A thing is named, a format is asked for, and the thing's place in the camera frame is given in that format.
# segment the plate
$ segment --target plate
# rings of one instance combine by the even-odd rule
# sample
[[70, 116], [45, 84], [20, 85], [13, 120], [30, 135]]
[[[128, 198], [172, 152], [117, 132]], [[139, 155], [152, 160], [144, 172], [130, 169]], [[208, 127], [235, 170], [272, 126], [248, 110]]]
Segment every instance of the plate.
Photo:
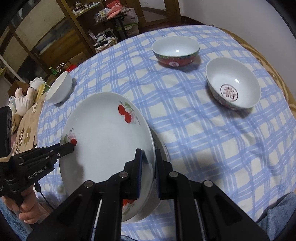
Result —
[[[163, 141], [159, 138], [159, 136], [156, 134], [156, 132], [152, 128], [150, 128], [150, 131], [151, 131], [152, 138], [154, 141], [155, 149], [160, 149], [160, 153], [161, 153], [163, 160], [168, 161], [169, 155], [168, 155], [168, 151], [165, 147], [165, 144], [163, 143]], [[149, 195], [146, 205], [134, 217], [125, 221], [124, 224], [135, 223], [135, 222], [138, 222], [138, 221], [148, 217], [159, 206], [160, 203], [161, 203], [161, 200], [158, 199], [158, 197], [157, 197], [156, 183], [154, 180], [152, 190], [151, 190], [151, 193]]]
[[61, 144], [76, 144], [74, 152], [59, 160], [62, 180], [70, 195], [83, 182], [108, 180], [124, 169], [126, 162], [141, 148], [143, 162], [141, 194], [122, 221], [135, 216], [145, 205], [155, 175], [155, 148], [149, 126], [138, 108], [127, 98], [113, 92], [94, 94], [82, 101], [69, 116]]

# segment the pile of clothes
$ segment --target pile of clothes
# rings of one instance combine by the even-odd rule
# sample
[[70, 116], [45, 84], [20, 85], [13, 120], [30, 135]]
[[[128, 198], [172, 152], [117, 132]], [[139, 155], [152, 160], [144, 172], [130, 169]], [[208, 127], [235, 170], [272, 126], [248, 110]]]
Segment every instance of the pile of clothes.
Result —
[[98, 35], [94, 35], [89, 30], [89, 35], [92, 39], [96, 42], [94, 44], [96, 53], [99, 53], [115, 44], [117, 44], [118, 38], [114, 35], [113, 30], [108, 28], [103, 32], [99, 33]]

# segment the striped cloth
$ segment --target striped cloth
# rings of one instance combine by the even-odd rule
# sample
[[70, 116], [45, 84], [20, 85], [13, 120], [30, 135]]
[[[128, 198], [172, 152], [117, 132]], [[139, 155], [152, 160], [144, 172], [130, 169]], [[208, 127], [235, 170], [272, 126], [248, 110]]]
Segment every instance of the striped cloth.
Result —
[[[200, 43], [199, 58], [182, 68], [161, 66], [155, 40], [182, 35]], [[251, 111], [222, 107], [209, 92], [205, 66], [218, 56], [244, 63], [259, 80], [260, 102]], [[252, 54], [211, 26], [165, 28], [129, 38], [95, 55], [71, 72], [69, 99], [45, 102], [38, 125], [38, 146], [60, 142], [75, 107], [88, 96], [112, 91], [129, 98], [164, 141], [173, 168], [189, 179], [215, 182], [252, 219], [295, 189], [296, 121], [282, 91]], [[59, 163], [40, 181], [58, 205], [66, 197]], [[163, 201], [147, 218], [122, 225], [136, 240], [173, 240], [173, 203]]]

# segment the metal bolt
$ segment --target metal bolt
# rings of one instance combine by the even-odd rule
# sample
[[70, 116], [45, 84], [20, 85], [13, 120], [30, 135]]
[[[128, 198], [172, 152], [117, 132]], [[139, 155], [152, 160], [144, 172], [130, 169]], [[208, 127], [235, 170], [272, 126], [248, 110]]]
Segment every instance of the metal bolt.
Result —
[[122, 178], [125, 178], [125, 177], [128, 176], [128, 173], [127, 172], [120, 172], [119, 176], [122, 177]]
[[172, 172], [170, 172], [168, 175], [169, 175], [170, 177], [177, 177], [177, 176], [178, 176], [178, 173], [172, 171]]
[[204, 185], [205, 185], [206, 187], [210, 188], [210, 187], [213, 186], [213, 182], [210, 181], [210, 180], [205, 180], [205, 181], [204, 181]]
[[93, 184], [94, 184], [93, 181], [85, 181], [85, 182], [84, 182], [84, 186], [85, 186], [86, 188], [90, 188], [90, 187], [92, 187]]

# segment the red patterned bowl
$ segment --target red patterned bowl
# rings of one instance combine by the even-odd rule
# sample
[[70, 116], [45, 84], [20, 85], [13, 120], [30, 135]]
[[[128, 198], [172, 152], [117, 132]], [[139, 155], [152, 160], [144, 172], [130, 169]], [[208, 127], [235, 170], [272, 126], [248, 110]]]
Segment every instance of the red patterned bowl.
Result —
[[199, 43], [185, 36], [170, 36], [152, 44], [152, 51], [159, 62], [179, 67], [192, 63], [200, 51]]

